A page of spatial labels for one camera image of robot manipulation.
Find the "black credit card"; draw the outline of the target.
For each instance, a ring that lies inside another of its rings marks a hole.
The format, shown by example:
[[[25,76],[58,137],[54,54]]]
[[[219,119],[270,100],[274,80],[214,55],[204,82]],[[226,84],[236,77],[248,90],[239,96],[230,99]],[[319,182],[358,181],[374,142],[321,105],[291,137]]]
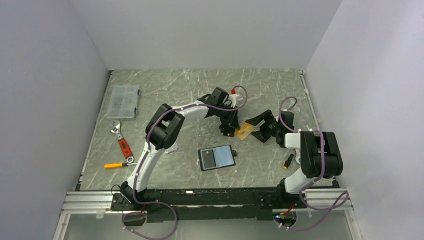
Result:
[[[200,152],[201,162],[204,169],[216,167],[214,151],[211,149],[202,150]]]

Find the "black leather card holder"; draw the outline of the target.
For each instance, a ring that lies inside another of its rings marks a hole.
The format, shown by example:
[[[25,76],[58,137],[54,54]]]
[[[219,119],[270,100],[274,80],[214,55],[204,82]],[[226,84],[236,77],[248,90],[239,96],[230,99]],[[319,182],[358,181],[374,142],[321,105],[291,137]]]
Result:
[[[201,151],[204,151],[204,150],[213,150],[216,167],[204,169],[202,164],[202,158],[201,158]],[[197,151],[197,154],[198,154],[199,166],[201,171],[210,171],[210,170],[235,166],[236,165],[235,157],[238,156],[238,153],[229,144],[199,149]]]

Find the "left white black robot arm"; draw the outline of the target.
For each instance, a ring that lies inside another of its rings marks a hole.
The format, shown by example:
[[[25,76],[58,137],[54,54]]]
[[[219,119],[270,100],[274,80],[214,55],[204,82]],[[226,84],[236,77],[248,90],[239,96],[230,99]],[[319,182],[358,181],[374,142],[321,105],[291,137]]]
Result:
[[[181,106],[162,104],[145,128],[145,144],[141,157],[130,177],[120,186],[124,204],[131,210],[139,209],[144,203],[144,191],[159,158],[176,142],[185,123],[218,117],[219,130],[233,137],[240,128],[238,110],[245,105],[243,97],[233,88],[226,92],[216,87],[192,103]]]

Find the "clear plastic screw box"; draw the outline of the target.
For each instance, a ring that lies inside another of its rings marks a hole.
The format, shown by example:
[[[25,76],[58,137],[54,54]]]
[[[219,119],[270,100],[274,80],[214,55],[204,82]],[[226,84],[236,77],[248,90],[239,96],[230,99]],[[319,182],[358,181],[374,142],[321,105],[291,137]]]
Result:
[[[136,117],[140,88],[138,85],[116,85],[112,88],[105,117],[131,120]]]

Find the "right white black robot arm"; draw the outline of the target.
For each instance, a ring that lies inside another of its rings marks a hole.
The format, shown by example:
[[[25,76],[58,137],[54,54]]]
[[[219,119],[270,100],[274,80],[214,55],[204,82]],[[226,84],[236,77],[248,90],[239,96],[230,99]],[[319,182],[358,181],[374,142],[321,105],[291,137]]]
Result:
[[[294,113],[284,110],[274,116],[268,109],[245,122],[252,126],[262,123],[259,130],[251,133],[260,142],[265,143],[273,137],[279,147],[300,152],[298,170],[283,180],[284,189],[275,194],[280,207],[289,207],[295,201],[295,194],[310,187],[314,181],[342,173],[343,161],[333,132],[295,132]]]

